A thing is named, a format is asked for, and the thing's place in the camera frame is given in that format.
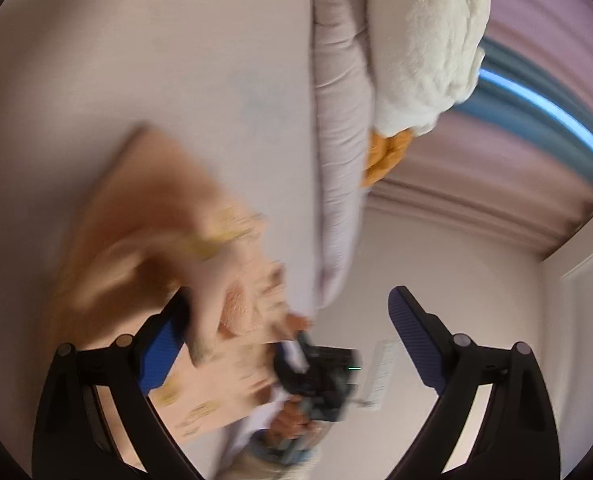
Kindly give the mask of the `person's right hand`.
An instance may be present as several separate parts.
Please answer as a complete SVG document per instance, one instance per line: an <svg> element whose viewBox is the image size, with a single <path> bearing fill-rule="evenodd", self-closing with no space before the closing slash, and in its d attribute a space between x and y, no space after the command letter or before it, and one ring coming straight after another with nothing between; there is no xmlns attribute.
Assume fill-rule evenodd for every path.
<svg viewBox="0 0 593 480"><path fill-rule="evenodd" d="M284 440L306 437L306 444L312 446L321 429L321 424L313 422L303 411L301 396L290 396L270 422L265 441L272 448L278 448Z"/></svg>

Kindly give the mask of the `right forearm cream fleece sleeve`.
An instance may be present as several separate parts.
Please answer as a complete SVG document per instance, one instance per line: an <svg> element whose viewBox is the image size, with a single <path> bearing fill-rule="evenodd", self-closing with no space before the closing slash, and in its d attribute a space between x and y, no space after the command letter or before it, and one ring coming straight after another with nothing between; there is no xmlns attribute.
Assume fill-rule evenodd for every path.
<svg viewBox="0 0 593 480"><path fill-rule="evenodd" d="M307 480L321 461L318 446L303 450L289 465L272 455L272 448L266 443L266 430L257 430L230 465L216 474L216 480Z"/></svg>

